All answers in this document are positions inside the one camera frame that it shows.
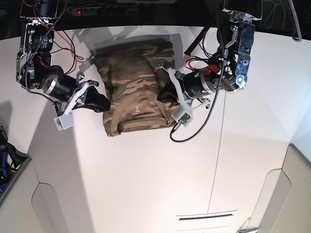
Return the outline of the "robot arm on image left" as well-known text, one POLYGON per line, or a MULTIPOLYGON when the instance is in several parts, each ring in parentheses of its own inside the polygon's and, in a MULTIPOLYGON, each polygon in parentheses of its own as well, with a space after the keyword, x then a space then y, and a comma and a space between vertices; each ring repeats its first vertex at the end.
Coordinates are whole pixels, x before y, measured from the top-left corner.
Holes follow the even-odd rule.
POLYGON ((97 91, 97 81, 84 81, 79 72, 71 77, 77 67, 77 54, 73 41, 67 35, 62 38, 74 57, 71 68, 64 71, 52 64, 52 48, 55 44, 55 26, 67 9, 65 0, 25 0, 20 17, 26 20, 21 32, 17 53, 16 81, 28 93, 51 101, 58 116, 79 108, 103 113, 110 109, 109 100, 97 91))

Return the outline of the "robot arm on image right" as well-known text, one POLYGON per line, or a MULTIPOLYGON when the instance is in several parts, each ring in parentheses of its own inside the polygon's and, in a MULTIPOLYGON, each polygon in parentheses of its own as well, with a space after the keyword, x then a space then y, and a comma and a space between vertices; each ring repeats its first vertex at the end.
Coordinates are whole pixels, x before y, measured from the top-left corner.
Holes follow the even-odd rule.
POLYGON ((221 90, 234 93, 247 83, 256 28, 253 21, 262 18, 262 1, 222 0, 212 15, 217 26, 217 51, 207 58, 192 56, 187 60, 202 61, 206 67, 175 74, 186 100, 200 100, 221 90))

